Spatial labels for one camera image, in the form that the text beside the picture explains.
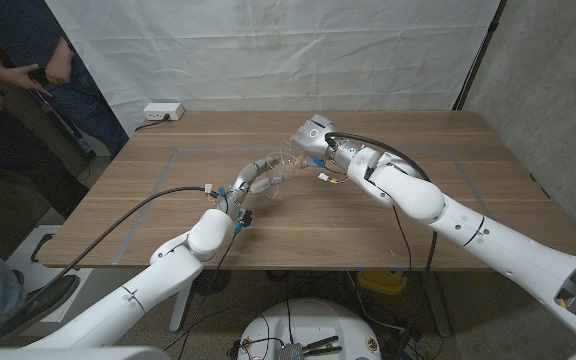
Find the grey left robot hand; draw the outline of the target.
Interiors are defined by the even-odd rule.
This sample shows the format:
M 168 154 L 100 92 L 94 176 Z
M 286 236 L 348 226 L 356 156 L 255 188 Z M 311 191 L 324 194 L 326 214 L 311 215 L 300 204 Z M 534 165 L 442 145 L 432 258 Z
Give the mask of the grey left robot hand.
M 242 216 L 242 203 L 247 195 L 269 191 L 294 177 L 293 165 L 285 156 L 271 153 L 245 165 L 218 200 L 218 208 L 232 220 Z

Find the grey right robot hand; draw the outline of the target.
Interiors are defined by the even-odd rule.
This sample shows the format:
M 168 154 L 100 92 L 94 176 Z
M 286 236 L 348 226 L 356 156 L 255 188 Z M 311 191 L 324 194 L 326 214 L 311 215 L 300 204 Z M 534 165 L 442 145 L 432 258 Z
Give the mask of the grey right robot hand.
M 296 131 L 291 142 L 309 156 L 322 161 L 330 160 L 346 170 L 360 146 L 351 141 L 339 139 L 332 139 L 333 144 L 330 145 L 325 135 L 335 131 L 335 125 L 331 120 L 316 114 Z

